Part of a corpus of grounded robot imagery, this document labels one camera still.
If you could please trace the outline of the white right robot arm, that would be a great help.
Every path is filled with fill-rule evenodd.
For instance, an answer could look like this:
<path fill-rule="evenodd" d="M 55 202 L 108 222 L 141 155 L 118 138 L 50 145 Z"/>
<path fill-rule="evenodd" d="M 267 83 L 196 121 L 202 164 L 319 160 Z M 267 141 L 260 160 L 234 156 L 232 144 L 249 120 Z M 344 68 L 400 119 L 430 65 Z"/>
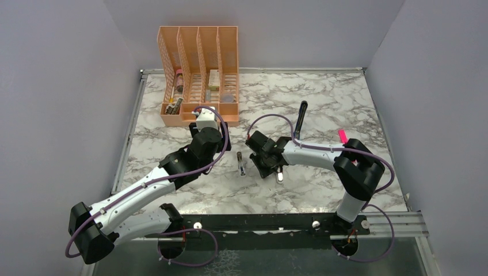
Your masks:
<path fill-rule="evenodd" d="M 300 144 L 286 136 L 274 141 L 255 131 L 247 138 L 246 145 L 253 151 L 250 159 L 258 168 L 261 178 L 280 172 L 284 166 L 294 165 L 334 171 L 345 188 L 342 201 L 332 218 L 333 229 L 340 234 L 354 228 L 357 216 L 374 195 L 385 171 L 381 160 L 374 158 L 357 139 L 326 149 L 319 144 Z"/>

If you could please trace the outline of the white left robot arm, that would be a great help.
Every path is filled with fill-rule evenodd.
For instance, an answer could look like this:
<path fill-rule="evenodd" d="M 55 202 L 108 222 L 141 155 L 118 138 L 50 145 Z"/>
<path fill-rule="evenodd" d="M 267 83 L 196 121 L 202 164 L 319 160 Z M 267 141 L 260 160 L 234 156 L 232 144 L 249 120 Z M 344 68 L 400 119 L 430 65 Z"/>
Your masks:
<path fill-rule="evenodd" d="M 79 202 L 71 208 L 65 257 L 80 256 L 89 265 L 105 258 L 127 240 L 155 232 L 174 236 L 180 231 L 180 219 L 167 211 L 139 223 L 131 216 L 156 199 L 208 174 L 230 150 L 226 122 L 196 122 L 190 127 L 197 128 L 192 132 L 191 143 L 168 154 L 142 179 L 105 200 L 90 206 Z"/>

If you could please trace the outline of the small white stapler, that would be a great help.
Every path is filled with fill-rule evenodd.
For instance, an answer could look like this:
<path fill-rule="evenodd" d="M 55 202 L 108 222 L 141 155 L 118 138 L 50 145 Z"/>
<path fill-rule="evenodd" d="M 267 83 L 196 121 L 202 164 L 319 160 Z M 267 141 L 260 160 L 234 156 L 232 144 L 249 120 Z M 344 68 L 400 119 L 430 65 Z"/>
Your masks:
<path fill-rule="evenodd" d="M 239 174 L 240 174 L 240 176 L 245 177 L 246 176 L 246 167 L 245 167 L 245 161 L 243 159 L 241 151 L 238 151 L 236 153 L 236 156 L 237 156 Z"/>

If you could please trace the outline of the blue stapler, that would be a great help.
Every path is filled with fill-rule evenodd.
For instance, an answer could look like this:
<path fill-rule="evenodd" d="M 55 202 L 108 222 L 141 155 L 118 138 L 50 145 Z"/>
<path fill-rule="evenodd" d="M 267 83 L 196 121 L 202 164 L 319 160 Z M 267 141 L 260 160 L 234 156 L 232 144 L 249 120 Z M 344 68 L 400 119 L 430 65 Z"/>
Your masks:
<path fill-rule="evenodd" d="M 298 118 L 297 118 L 297 122 L 295 124 L 295 129 L 294 129 L 294 132 L 293 132 L 293 137 L 296 140 L 299 140 L 300 139 L 300 132 L 302 130 L 303 121 L 304 121 L 304 118 L 305 118 L 305 115 L 306 115 L 307 108 L 308 108 L 308 102 L 307 101 L 302 101 L 300 103 L 299 112 L 298 112 Z"/>

